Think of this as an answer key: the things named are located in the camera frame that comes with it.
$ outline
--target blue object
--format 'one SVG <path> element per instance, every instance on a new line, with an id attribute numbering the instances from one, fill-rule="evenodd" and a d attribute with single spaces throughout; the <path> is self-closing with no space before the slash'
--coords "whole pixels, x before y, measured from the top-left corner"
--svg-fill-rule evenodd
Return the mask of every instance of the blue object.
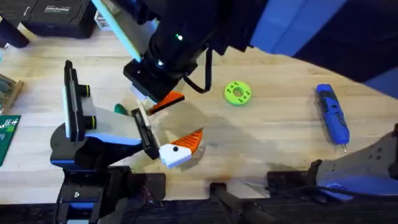
<path id="1" fill-rule="evenodd" d="M 317 95 L 331 141 L 334 144 L 348 144 L 349 130 L 344 120 L 343 110 L 331 85 L 319 84 Z"/>

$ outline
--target circuit board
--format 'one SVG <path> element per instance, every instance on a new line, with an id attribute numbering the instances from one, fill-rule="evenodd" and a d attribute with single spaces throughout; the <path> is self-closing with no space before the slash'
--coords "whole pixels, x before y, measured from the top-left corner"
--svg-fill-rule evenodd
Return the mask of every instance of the circuit board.
<path id="1" fill-rule="evenodd" d="M 20 115 L 1 115 L 0 116 L 0 166 L 6 157 L 8 147 L 11 144 L 12 137 L 17 130 Z"/>

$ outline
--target blue tool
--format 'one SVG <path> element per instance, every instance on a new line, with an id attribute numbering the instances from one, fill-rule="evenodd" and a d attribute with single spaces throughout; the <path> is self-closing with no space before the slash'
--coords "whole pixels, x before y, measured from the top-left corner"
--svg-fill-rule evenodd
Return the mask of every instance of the blue tool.
<path id="1" fill-rule="evenodd" d="M 349 143 L 349 130 L 335 92 L 331 85 L 319 84 L 317 95 L 331 141 L 334 144 L 342 145 L 346 151 L 346 144 Z"/>

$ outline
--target green gear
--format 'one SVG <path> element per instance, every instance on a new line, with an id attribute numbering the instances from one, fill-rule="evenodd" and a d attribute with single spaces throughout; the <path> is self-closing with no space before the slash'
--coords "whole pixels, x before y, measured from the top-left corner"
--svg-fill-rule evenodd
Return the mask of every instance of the green gear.
<path id="1" fill-rule="evenodd" d="M 234 91 L 241 92 L 241 96 L 235 96 Z M 234 106 L 245 105 L 251 97 L 250 87 L 243 82 L 233 81 L 225 87 L 225 100 Z"/>

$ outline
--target wooden table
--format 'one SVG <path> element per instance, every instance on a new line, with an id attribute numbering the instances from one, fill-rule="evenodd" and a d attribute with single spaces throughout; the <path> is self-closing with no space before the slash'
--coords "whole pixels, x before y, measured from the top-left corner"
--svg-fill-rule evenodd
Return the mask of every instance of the wooden table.
<path id="1" fill-rule="evenodd" d="M 89 84 L 96 106 L 131 108 L 135 97 L 122 74 L 131 58 L 111 32 L 97 31 L 90 40 L 35 39 L 26 49 L 7 49 L 0 72 L 25 82 L 11 113 L 22 119 L 6 160 L 0 167 L 0 203 L 54 203 L 63 179 L 50 164 L 50 137 L 63 122 L 61 88 L 65 60 L 74 63 L 79 82 Z M 204 58 L 192 78 L 204 80 Z M 348 152 L 375 142 L 398 120 L 398 100 L 298 60 L 256 49 L 244 54 L 229 49 L 213 59 L 213 87 L 194 92 L 181 82 L 186 100 L 153 118 L 161 141 L 204 127 L 203 147 L 194 158 L 167 170 L 138 153 L 118 164 L 134 172 L 165 172 L 167 199 L 207 198 L 214 180 L 231 183 L 240 197 L 258 193 L 247 184 L 262 185 L 270 170 L 305 170 L 316 159 L 345 153 L 328 143 L 314 98 L 319 83 L 330 83 L 338 95 L 351 131 Z M 223 99 L 233 80 L 252 88 L 252 99 L 234 107 Z"/>

